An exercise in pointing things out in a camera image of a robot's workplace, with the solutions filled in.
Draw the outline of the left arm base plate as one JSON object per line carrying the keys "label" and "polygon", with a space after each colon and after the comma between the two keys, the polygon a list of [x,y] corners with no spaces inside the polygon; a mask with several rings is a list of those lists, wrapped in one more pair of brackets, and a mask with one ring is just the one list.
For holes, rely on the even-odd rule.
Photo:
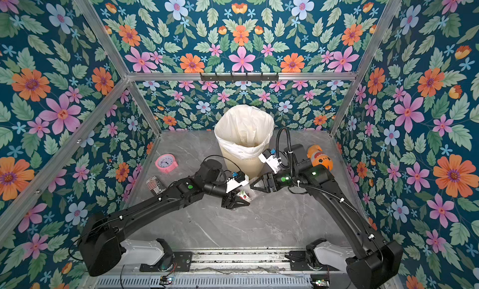
{"label": "left arm base plate", "polygon": [[164,255],[156,264],[142,264],[140,272],[189,272],[192,264],[192,252],[174,252]]}

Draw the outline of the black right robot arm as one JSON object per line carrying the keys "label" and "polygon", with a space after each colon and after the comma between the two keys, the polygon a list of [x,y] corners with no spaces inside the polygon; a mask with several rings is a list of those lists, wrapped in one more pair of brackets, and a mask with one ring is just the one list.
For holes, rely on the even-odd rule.
{"label": "black right robot arm", "polygon": [[289,260],[306,264],[310,269],[335,268],[348,274],[358,289],[377,289],[396,276],[403,248],[396,241],[386,241],[342,192],[332,174],[333,161],[318,145],[305,149],[295,144],[284,150],[288,158],[283,164],[280,153],[264,150],[259,156],[271,172],[255,180],[251,189],[264,193],[293,187],[320,203],[349,242],[340,247],[318,239],[307,245],[304,257],[289,256]]}

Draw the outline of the clear jar with white lid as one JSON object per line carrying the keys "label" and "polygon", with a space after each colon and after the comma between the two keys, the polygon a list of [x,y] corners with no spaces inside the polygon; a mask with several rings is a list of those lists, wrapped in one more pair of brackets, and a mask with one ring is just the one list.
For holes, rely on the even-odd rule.
{"label": "clear jar with white lid", "polygon": [[251,203],[254,199],[258,197],[258,194],[250,188],[245,188],[239,191],[237,197],[240,197],[244,201]]}

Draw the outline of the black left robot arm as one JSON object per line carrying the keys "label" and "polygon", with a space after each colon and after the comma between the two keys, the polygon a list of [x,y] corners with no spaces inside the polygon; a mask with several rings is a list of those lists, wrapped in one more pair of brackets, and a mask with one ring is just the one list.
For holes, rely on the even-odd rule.
{"label": "black left robot arm", "polygon": [[194,175],[173,182],[159,195],[111,214],[92,214],[78,240],[88,274],[98,277],[112,270],[126,258],[129,250],[122,243],[129,236],[205,195],[220,198],[225,209],[248,206],[249,202],[238,196],[238,188],[248,183],[249,177],[243,171],[227,176],[222,164],[210,159],[203,161]]}

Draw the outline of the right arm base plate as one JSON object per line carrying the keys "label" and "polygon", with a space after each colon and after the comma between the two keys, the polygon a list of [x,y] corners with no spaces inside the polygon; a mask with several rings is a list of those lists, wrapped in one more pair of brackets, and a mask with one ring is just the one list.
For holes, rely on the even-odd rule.
{"label": "right arm base plate", "polygon": [[320,264],[310,253],[305,250],[291,250],[285,258],[288,260],[292,271],[327,271],[328,266]]}

